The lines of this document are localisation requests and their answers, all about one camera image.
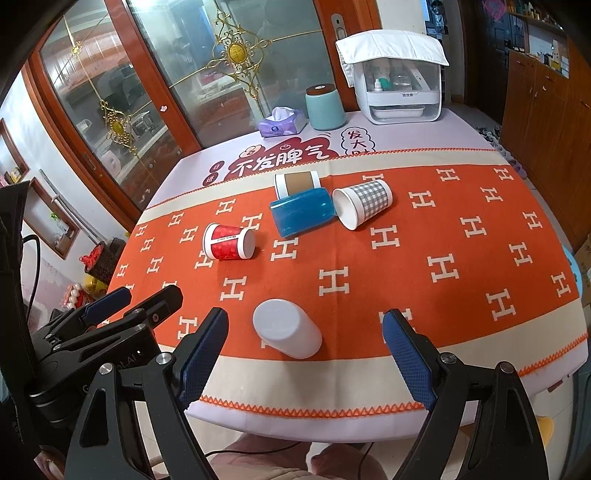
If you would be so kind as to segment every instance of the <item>gray checkered paper cup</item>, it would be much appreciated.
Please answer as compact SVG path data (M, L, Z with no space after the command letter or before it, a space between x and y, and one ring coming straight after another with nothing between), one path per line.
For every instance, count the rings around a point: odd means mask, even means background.
M344 189L335 189L333 203L340 222L355 230L363 222L392 205L392 190L383 180L359 183Z

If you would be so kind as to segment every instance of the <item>orange table runner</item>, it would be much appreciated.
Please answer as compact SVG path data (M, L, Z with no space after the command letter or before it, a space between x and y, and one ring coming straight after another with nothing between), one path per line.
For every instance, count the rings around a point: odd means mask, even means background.
M357 231L335 220L285 240L269 210L273 173L261 173L147 210L125 248L111 289L127 286L134 303L169 283L183 291L182 309L156 330L160 344L177 345L213 306L228 312L228 340L204 400L279 416L419 408L409 404L381 334L383 313L395 307L438 348L487 366L509 360L521 373L585 339L560 243L497 153L378 153L282 171L306 169L318 170L330 192L382 178L395 203ZM202 236L211 222L255 230L253 259L205 258ZM270 298L297 303L319 326L323 345L315 356L293 361L257 337L252 312ZM373 378L372 371L360 374L361 359L374 359ZM340 378L327 382L335 374ZM339 380L352 382L350 390Z

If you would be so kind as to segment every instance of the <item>white plastic cup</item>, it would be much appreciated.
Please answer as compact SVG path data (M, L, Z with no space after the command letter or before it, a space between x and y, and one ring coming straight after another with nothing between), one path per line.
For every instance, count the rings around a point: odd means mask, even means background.
M252 323L261 340L292 358L309 358L322 345L320 329L287 300L264 301L255 309Z

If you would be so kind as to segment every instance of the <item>cable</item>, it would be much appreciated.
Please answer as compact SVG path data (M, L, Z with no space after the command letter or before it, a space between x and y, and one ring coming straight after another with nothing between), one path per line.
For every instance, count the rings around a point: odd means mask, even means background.
M299 445L300 443L301 442L295 442L294 444L289 445L287 447L278 448L277 450L267 450L266 452L241 452L240 450L214 450L212 452L206 453L205 458L209 457L210 455L216 455L218 453L241 453L243 455L266 455L267 453L277 453L277 452L283 452L284 450L289 450L290 448L293 448L293 447Z
M37 244L37 272L35 273L35 283L33 284L31 298L29 299L29 308L27 310L27 323L29 321L29 317L31 316L33 300L35 299L35 293L37 293L37 284L39 283L39 272L41 270L41 243L39 242L39 237L34 234L27 235L25 238L22 239L22 244L24 245L30 240L35 240L35 243Z
M361 466L363 465L363 461L365 460L365 457L367 457L369 451L371 450L371 447L374 446L374 443L375 442L372 442L369 444L369 448L365 451L365 453L361 457L361 460L359 461L359 466L357 467L357 480L361 480Z

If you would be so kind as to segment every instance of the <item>table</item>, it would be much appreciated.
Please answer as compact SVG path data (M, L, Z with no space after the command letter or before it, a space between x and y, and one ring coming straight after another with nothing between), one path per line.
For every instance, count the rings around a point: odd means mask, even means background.
M338 221L284 240L268 204L282 173L317 170L332 191L383 178L395 205L347 231ZM210 222L255 230L248 261L209 261ZM172 350L209 308L230 333L187 414L287 439L364 442L412 436L425 418L381 336L399 308L441 351L465 363L512 362L539 393L587 358L574 277L542 208L506 161L449 111L429 124L374 126L360 113L334 132L256 133L182 160L134 229L111 289L136 303L174 283L182 309L156 329ZM299 304L323 346L295 361L261 343L254 308ZM464 422L473 421L475 404Z

